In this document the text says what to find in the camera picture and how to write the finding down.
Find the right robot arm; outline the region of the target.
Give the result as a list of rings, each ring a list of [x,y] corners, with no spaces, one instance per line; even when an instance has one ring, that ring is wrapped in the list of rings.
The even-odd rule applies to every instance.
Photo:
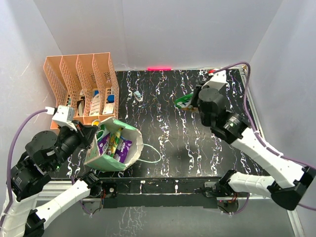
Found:
[[[226,107],[226,96],[219,90],[198,85],[192,103],[198,109],[202,125],[221,140],[248,155],[268,172],[267,176],[247,175],[229,170],[216,185],[226,196],[253,193],[271,198],[277,205],[294,210],[316,177],[316,170],[286,160],[255,133],[243,117]]]

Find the green illustrated paper bag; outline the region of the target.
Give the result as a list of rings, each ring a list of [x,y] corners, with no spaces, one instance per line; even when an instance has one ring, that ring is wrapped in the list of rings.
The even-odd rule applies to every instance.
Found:
[[[114,117],[100,122],[84,164],[102,171],[124,171],[136,161],[146,146],[141,132]]]

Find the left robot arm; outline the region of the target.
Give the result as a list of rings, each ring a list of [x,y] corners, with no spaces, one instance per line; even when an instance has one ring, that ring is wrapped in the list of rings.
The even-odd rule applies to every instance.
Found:
[[[0,216],[2,237],[40,237],[61,213],[87,196],[101,194],[101,180],[92,172],[42,207],[35,207],[44,186],[76,149],[88,149],[98,127],[74,121],[75,129],[60,127],[59,134],[41,131],[25,146],[25,152],[10,170],[6,200]]]

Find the purple Fox's candy bag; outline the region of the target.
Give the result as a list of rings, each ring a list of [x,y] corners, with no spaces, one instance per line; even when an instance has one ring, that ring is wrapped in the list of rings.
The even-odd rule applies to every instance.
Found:
[[[114,159],[121,163],[124,163],[131,145],[132,141],[120,138],[114,155]]]

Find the green Fox's candy bag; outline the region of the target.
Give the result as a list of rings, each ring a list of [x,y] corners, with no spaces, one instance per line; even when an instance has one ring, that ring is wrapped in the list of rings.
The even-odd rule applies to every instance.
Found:
[[[195,108],[191,105],[192,98],[193,93],[190,93],[176,99],[174,102],[175,107],[183,111],[194,111]]]

